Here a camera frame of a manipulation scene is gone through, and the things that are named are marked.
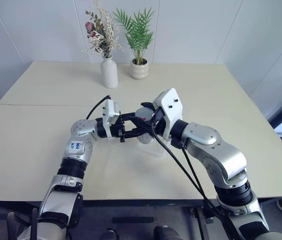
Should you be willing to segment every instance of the table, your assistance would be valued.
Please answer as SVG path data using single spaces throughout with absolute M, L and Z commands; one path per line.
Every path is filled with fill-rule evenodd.
M 118 64 L 118 75 L 119 86 L 108 89 L 98 64 L 32 63 L 0 101 L 0 201 L 43 199 L 71 125 L 105 95 L 127 113 L 171 87 L 185 121 L 217 129 L 243 152 L 258 197 L 282 197 L 282 141 L 224 65 L 153 64 L 148 78 L 134 80 L 128 65 Z M 97 109 L 92 118 L 100 115 Z M 182 152 L 171 149 L 186 165 Z M 206 196 L 215 199 L 204 167 L 192 162 Z M 97 142 L 81 194 L 86 200 L 202 199 L 168 154 L 154 156 L 136 139 Z

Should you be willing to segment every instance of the handwritten label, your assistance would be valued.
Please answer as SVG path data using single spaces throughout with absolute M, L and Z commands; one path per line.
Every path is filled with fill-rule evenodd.
M 71 141 L 69 146 L 69 153 L 83 153 L 83 141 Z

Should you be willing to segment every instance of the robotic arm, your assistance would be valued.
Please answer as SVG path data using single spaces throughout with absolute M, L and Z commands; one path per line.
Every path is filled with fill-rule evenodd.
M 282 240 L 282 234 L 269 232 L 248 181 L 246 158 L 237 148 L 225 142 L 217 130 L 183 121 L 183 107 L 174 88 L 162 92 L 153 103 L 141 105 L 135 113 L 121 114 L 119 105 L 106 99 L 102 118 L 78 120 L 72 125 L 61 166 L 42 201 L 38 221 L 19 235 L 18 240 L 31 239 L 32 229 L 37 229 L 37 239 L 64 240 L 68 228 L 75 227 L 80 219 L 83 196 L 79 192 L 93 144 L 99 138 L 113 137 L 121 142 L 138 137 L 140 142 L 148 143 L 154 134 L 153 126 L 156 135 L 171 140 L 172 146 L 185 149 L 203 164 L 227 219 L 223 226 L 232 239 Z M 133 122 L 136 128 L 126 131 L 125 121 Z

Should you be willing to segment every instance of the white vase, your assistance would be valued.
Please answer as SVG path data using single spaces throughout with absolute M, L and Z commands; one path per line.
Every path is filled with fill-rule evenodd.
M 130 75 L 134 79 L 144 79 L 149 75 L 149 62 L 144 65 L 136 65 L 133 60 L 130 62 Z
M 102 84 L 108 89 L 113 89 L 118 86 L 118 69 L 115 61 L 112 60 L 112 56 L 103 58 L 100 65 L 102 74 Z

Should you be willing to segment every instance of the white tile wall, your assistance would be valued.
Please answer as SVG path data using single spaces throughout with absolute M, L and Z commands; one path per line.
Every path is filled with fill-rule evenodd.
M 142 1 L 133 1 L 133 4 L 131 0 L 120 0 L 120 1 L 110 1 L 110 0 L 99 0 L 100 5 L 106 9 L 112 16 L 112 12 L 116 11 L 116 8 L 118 9 L 124 9 L 125 13 L 127 13 L 129 16 L 133 16 L 134 12 L 138 12 L 139 9 L 143 10 L 144 8 L 150 9 L 152 8 L 154 13 L 153 17 L 150 23 L 151 30 L 155 32 L 156 25 L 157 25 L 157 18 L 158 18 L 158 8 L 159 8 L 159 0 L 142 0 Z M 89 50 L 89 41 L 87 38 L 87 30 L 85 27 L 86 22 L 90 22 L 90 17 L 85 14 L 85 11 L 93 11 L 95 14 L 98 14 L 98 10 L 95 8 L 94 0 L 75 0 L 75 5 L 77 9 L 77 14 L 79 16 L 79 22 L 81 31 L 84 38 L 84 44 L 87 50 Z M 122 27 L 120 27 L 120 31 L 118 33 L 120 42 L 120 45 L 123 48 L 123 51 L 116 50 L 113 52 L 113 59 L 117 63 L 129 63 L 131 59 L 133 59 L 133 53 L 130 50 L 130 46 L 128 45 L 128 42 L 125 37 L 125 31 Z M 154 41 L 150 43 L 148 46 L 148 51 L 145 53 L 145 58 L 152 63 L 153 61 L 153 52 L 154 52 Z M 90 62 L 101 62 L 102 57 L 97 55 L 93 51 L 88 51 L 88 58 Z
M 161 0 L 154 63 L 214 64 L 241 0 Z
M 99 3 L 130 15 L 154 10 L 150 63 L 227 64 L 267 118 L 282 106 L 282 0 Z M 90 48 L 85 10 L 94 8 L 94 0 L 0 0 L 0 98 L 33 60 L 100 62 L 84 51 Z M 123 30 L 119 37 L 124 51 L 113 59 L 128 63 L 133 54 Z

